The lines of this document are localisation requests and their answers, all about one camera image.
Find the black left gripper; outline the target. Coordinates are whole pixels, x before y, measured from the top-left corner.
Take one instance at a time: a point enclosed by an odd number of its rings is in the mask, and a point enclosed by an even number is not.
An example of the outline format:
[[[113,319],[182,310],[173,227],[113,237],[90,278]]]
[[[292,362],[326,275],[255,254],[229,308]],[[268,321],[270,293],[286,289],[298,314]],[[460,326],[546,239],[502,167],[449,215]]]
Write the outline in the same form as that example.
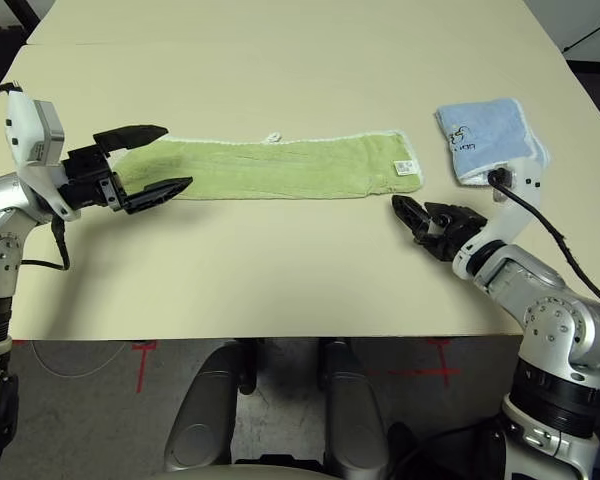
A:
[[[192,177],[161,180],[124,198],[121,182],[107,161],[111,152],[144,147],[168,133],[167,128],[157,125],[129,125],[94,134],[96,145],[69,151],[68,158],[61,162],[67,178],[59,188],[61,197],[74,210],[101,206],[114,211],[123,208],[127,214],[173,199],[193,183]]]

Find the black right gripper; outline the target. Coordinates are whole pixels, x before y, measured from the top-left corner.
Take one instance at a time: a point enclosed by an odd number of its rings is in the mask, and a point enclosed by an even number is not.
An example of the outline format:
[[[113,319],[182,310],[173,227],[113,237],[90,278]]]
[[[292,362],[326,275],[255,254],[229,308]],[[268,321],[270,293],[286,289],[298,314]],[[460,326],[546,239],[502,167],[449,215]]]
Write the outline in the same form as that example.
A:
[[[442,262],[451,262],[487,222],[468,207],[435,202],[425,202],[424,206],[409,196],[392,196],[397,218],[411,230],[417,244]]]

